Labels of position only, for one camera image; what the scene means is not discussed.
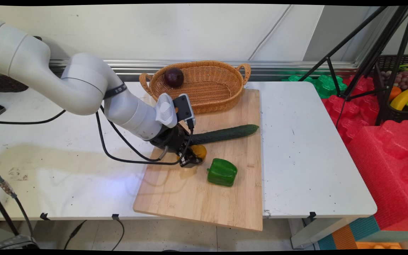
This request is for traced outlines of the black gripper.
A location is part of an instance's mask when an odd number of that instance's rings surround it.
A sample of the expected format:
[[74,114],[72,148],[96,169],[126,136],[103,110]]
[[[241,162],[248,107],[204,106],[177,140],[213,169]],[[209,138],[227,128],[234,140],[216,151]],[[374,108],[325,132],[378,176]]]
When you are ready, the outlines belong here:
[[180,124],[172,128],[162,125],[160,132],[149,142],[155,147],[175,153],[176,161],[182,157],[179,162],[182,168],[193,168],[199,166],[204,160],[192,155],[190,139],[191,134]]

